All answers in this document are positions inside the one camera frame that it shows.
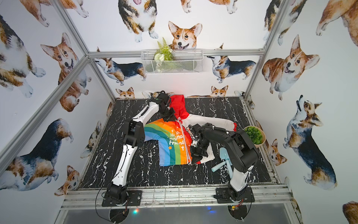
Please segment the rainbow kids hooded jacket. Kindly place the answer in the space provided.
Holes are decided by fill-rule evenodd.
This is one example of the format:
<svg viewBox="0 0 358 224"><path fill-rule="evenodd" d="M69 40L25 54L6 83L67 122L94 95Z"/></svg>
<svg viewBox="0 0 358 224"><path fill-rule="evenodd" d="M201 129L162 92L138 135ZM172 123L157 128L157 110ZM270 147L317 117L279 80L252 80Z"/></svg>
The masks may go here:
<svg viewBox="0 0 358 224"><path fill-rule="evenodd" d="M235 131L237 124L227 119L189 114L183 95L171 96L170 107L175 111L176 121L158 119L144 126L145 141L158 141L159 166L193 164L190 146L193 142L189 126L211 123L215 127Z"/></svg>

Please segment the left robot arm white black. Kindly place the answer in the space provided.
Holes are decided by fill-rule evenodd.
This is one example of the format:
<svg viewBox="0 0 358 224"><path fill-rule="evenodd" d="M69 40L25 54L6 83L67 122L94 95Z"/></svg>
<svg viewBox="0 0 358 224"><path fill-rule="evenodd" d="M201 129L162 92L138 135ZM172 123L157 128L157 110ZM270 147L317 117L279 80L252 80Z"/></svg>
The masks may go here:
<svg viewBox="0 0 358 224"><path fill-rule="evenodd" d="M133 118L127 119L122 127L123 150L116 173L107 186L102 206L122 206L130 200L127 193L127 175L136 150L145 141L145 124L155 114L160 114L164 121L174 121L175 111L170 107L171 98L161 91L157 97L151 97L147 105Z"/></svg>

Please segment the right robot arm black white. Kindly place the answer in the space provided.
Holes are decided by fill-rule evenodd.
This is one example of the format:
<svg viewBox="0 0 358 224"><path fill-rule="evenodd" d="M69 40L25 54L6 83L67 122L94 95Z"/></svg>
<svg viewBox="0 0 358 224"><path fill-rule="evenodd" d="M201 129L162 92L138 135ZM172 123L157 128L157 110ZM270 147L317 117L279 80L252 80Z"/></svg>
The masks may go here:
<svg viewBox="0 0 358 224"><path fill-rule="evenodd" d="M227 195L220 199L239 201L241 192L247 186L249 173L260 158L259 150L254 146L248 134L242 129L229 131L215 127L211 123L206 123L203 126L199 124L190 125L189 130L194 136L190 146L192 163L197 163L204 156L208 156L207 149L211 142L220 144L227 150L234 169Z"/></svg>

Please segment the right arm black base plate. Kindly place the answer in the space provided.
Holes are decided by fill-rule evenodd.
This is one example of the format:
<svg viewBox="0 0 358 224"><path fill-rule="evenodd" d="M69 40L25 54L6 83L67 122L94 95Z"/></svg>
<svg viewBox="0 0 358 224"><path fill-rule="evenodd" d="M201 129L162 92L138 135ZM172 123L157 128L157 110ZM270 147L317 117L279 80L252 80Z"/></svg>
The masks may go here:
<svg viewBox="0 0 358 224"><path fill-rule="evenodd" d="M249 186L238 192L232 188L216 188L215 191L216 193L213 197L217 200L217 203L255 202L253 191Z"/></svg>

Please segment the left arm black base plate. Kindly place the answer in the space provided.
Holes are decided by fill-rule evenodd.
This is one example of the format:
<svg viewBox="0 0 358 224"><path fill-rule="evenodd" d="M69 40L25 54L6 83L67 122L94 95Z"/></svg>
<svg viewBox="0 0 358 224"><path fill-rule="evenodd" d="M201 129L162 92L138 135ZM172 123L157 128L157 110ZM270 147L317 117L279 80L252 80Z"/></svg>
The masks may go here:
<svg viewBox="0 0 358 224"><path fill-rule="evenodd" d="M120 194L110 194L105 192L102 207L126 207L139 206L141 203L142 191L130 190Z"/></svg>

